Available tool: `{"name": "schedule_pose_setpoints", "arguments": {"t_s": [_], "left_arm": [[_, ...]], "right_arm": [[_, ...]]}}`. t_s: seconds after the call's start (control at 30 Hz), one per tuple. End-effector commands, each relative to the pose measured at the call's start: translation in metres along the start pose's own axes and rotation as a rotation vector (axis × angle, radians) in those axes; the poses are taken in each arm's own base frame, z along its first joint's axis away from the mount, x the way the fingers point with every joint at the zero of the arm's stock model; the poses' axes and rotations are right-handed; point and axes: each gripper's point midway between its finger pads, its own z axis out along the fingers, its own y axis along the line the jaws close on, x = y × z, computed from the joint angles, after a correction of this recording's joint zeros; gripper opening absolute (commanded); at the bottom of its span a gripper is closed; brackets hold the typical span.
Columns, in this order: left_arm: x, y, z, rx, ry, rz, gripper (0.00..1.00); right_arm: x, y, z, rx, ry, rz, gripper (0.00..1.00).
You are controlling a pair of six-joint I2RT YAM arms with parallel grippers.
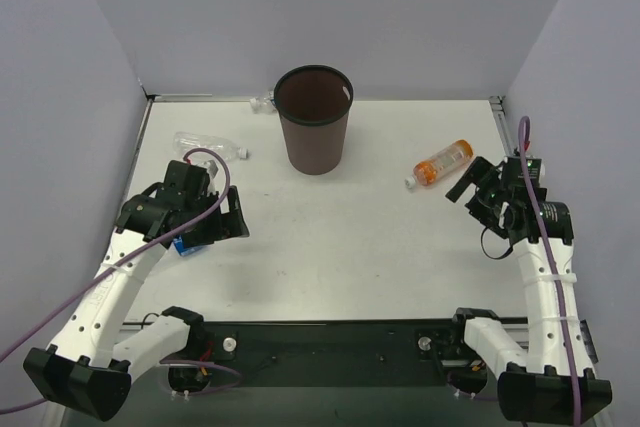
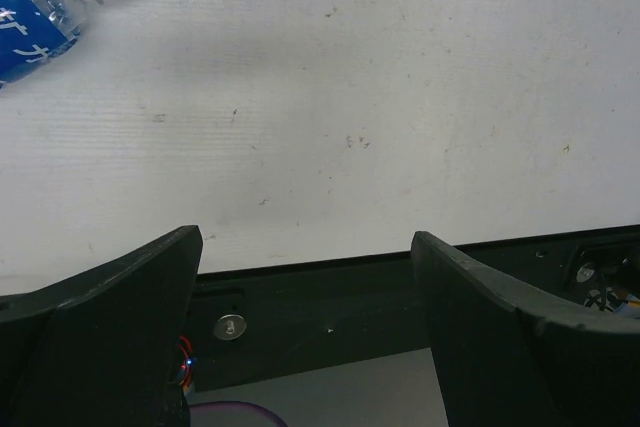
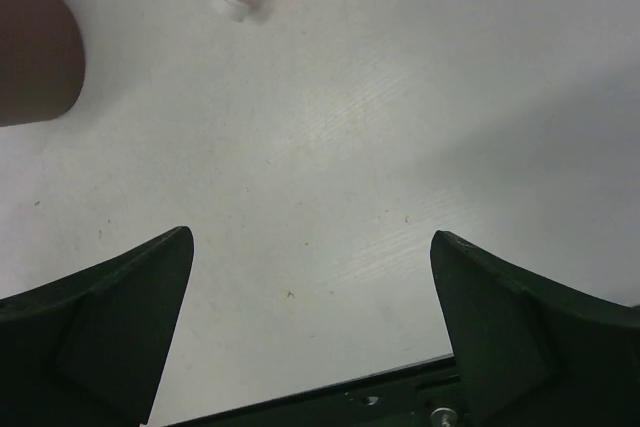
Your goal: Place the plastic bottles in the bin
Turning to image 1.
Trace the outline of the blue label plastic bottle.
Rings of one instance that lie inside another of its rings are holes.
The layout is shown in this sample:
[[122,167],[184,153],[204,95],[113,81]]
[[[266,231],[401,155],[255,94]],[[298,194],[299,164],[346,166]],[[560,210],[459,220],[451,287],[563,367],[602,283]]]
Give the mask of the blue label plastic bottle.
[[187,257],[199,252],[205,248],[205,245],[186,246],[181,237],[176,237],[172,241],[172,245],[179,256]]

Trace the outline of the orange label plastic bottle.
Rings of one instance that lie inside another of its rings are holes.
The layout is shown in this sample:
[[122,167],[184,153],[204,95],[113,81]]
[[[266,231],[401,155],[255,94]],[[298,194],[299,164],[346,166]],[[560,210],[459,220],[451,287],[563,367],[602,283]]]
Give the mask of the orange label plastic bottle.
[[457,140],[431,157],[418,162],[412,173],[404,179],[404,185],[408,190],[418,186],[429,187],[464,167],[473,156],[471,145],[466,140]]

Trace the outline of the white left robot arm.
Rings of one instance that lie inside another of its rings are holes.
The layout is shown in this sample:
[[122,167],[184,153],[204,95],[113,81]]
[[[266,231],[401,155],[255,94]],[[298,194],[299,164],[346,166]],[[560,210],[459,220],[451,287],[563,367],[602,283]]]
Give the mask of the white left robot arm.
[[210,188],[206,168],[172,160],[163,181],[121,208],[95,280],[46,348],[33,348],[23,367],[45,400],[112,419],[133,383],[167,357],[196,360],[209,349],[202,315],[169,307],[124,341],[121,326],[141,287],[174,238],[188,247],[248,236],[238,190]]

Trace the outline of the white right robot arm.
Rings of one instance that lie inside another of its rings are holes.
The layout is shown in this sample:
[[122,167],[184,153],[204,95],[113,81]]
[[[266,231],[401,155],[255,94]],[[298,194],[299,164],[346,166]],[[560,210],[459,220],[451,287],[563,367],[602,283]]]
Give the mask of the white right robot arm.
[[546,198],[542,162],[513,155],[494,165],[476,157],[446,197],[468,187],[469,214],[508,240],[521,273],[528,346],[520,347],[491,311],[460,309],[463,341],[497,380],[500,410],[509,421],[580,426],[612,401],[597,378],[576,305],[574,232],[569,208]]

